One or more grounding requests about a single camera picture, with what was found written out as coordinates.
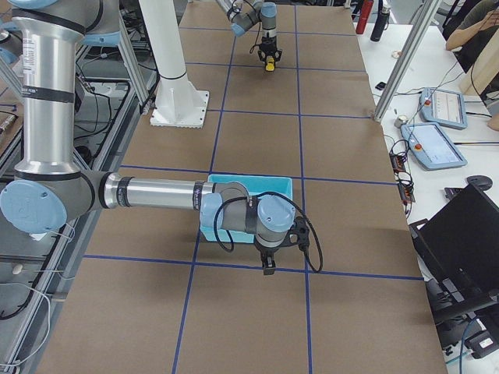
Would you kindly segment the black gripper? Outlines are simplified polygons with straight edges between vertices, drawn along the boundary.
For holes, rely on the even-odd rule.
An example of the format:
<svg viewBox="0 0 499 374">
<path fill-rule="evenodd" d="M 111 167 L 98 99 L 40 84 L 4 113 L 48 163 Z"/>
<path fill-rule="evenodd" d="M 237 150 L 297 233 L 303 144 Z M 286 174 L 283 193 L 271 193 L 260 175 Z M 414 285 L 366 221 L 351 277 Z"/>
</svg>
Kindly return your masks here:
<svg viewBox="0 0 499 374">
<path fill-rule="evenodd" d="M 276 37 L 262 37 L 258 44 L 258 57 L 261 62 L 267 62 L 270 58 L 274 62 L 281 60 L 281 49 L 278 48 Z"/>
<path fill-rule="evenodd" d="M 260 259 L 262 261 L 262 270 L 264 276 L 274 275 L 276 269 L 274 254 L 282 248 L 288 248 L 290 245 L 291 244 L 287 239 L 274 247 L 270 247 L 269 245 L 267 245 L 267 243 L 261 243 L 257 239 L 255 240 L 255 246 L 260 252 Z"/>
</svg>

